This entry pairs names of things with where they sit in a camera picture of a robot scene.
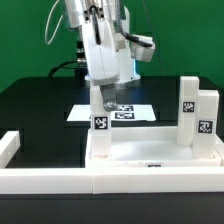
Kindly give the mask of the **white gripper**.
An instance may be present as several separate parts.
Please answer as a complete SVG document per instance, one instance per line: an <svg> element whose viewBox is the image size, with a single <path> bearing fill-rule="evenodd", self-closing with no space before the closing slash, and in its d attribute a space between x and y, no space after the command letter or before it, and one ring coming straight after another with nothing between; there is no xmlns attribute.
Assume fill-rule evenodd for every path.
<svg viewBox="0 0 224 224"><path fill-rule="evenodd" d="M109 21L98 23L101 44L95 41L91 23L82 26L85 56L91 83L100 86L103 107L107 112L117 109L116 89L112 83L119 80L116 48Z"/></svg>

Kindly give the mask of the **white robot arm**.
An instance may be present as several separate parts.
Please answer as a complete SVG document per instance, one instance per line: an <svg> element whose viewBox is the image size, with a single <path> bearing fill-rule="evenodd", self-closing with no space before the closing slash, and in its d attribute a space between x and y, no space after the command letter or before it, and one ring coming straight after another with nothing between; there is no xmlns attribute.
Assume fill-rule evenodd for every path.
<svg viewBox="0 0 224 224"><path fill-rule="evenodd" d="M71 29L78 29L91 86L105 111L118 108L116 85L139 78L129 48L130 35L119 17L120 0L64 0Z"/></svg>

